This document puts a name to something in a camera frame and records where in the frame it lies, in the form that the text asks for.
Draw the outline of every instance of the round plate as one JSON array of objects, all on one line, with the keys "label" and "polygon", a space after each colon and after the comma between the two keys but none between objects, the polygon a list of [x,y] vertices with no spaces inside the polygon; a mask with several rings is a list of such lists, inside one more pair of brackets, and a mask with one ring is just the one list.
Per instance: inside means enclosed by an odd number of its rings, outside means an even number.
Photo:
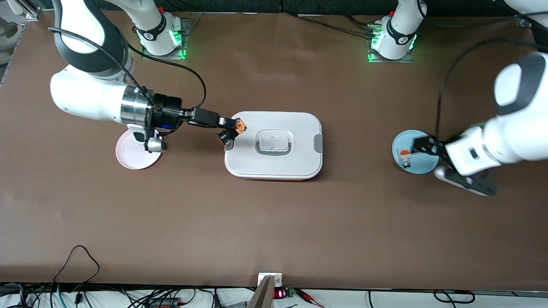
[{"label": "round plate", "polygon": [[150,167],[160,158],[160,155],[161,153],[158,152],[145,151],[143,145],[135,141],[130,130],[123,133],[116,143],[116,158],[122,166],[128,169],[139,170]]},{"label": "round plate", "polygon": [[414,153],[409,160],[411,167],[407,169],[403,168],[403,164],[399,159],[399,151],[401,149],[407,149],[409,153],[411,153],[413,140],[415,138],[426,136],[428,136],[426,133],[419,130],[410,129],[399,133],[394,138],[394,142],[392,143],[392,155],[400,168],[413,174],[425,174],[434,170],[434,168],[438,165],[438,156],[428,155],[426,153]]}]

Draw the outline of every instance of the brown table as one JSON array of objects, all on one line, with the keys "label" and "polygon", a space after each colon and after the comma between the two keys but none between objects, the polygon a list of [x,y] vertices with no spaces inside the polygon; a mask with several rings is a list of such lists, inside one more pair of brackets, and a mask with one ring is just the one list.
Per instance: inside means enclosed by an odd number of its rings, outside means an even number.
[{"label": "brown table", "polygon": [[[129,19],[107,14],[137,45]],[[548,163],[497,168],[500,191],[487,198],[406,174],[389,150],[402,130],[433,131],[457,55],[486,38],[531,40],[529,30],[423,25],[412,64],[373,64],[364,39],[287,14],[207,14],[184,61],[207,83],[205,108],[302,111],[322,122],[322,171],[272,182],[232,176],[215,132],[188,126],[152,168],[124,169],[114,155],[124,126],[52,103],[49,79],[66,65],[52,24],[51,12],[29,23],[0,89],[1,281],[51,281],[83,244],[101,264],[94,282],[252,286],[259,271],[279,271],[298,287],[548,290]],[[492,117],[494,77],[529,51],[496,44],[464,60],[441,137]],[[135,77],[186,107],[202,95],[176,67],[137,60]],[[78,252],[60,279],[93,269]]]}]

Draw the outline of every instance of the blue plate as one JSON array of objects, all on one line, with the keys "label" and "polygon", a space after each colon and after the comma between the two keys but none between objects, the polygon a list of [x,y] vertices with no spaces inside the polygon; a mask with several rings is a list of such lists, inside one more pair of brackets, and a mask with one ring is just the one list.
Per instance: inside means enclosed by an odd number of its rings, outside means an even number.
[{"label": "blue plate", "polygon": [[419,130],[410,129],[399,133],[394,138],[394,142],[392,143],[392,155],[394,156],[394,160],[396,161],[398,166],[400,166],[400,168],[413,174],[425,174],[434,170],[434,168],[438,165],[438,156],[428,155],[426,153],[415,153],[411,156],[411,159],[409,160],[409,162],[411,163],[411,167],[407,169],[403,168],[403,164],[399,159],[399,151],[401,149],[407,149],[409,150],[409,153],[411,153],[413,140],[415,138],[426,136],[428,136],[426,133],[423,133]]}]

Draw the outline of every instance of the teal cable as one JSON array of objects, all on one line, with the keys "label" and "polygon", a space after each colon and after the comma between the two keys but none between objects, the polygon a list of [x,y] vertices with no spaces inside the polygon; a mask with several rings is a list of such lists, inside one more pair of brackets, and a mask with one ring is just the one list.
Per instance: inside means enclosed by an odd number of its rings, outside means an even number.
[{"label": "teal cable", "polygon": [[63,306],[63,308],[67,308],[67,305],[65,305],[65,301],[61,297],[61,291],[59,290],[59,286],[57,286],[57,297],[59,298],[59,301],[61,302],[61,306]]}]

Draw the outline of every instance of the green light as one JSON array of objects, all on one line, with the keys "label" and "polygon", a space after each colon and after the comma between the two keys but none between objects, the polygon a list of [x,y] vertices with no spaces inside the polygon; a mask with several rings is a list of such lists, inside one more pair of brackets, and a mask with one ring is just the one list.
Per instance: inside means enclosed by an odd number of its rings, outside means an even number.
[{"label": "green light", "polygon": [[409,50],[413,49],[413,43],[415,43],[415,40],[416,40],[416,35],[411,40],[411,45],[409,45]]},{"label": "green light", "polygon": [[177,31],[169,30],[169,35],[172,37],[172,41],[175,45],[179,45],[181,43],[181,34]]}]

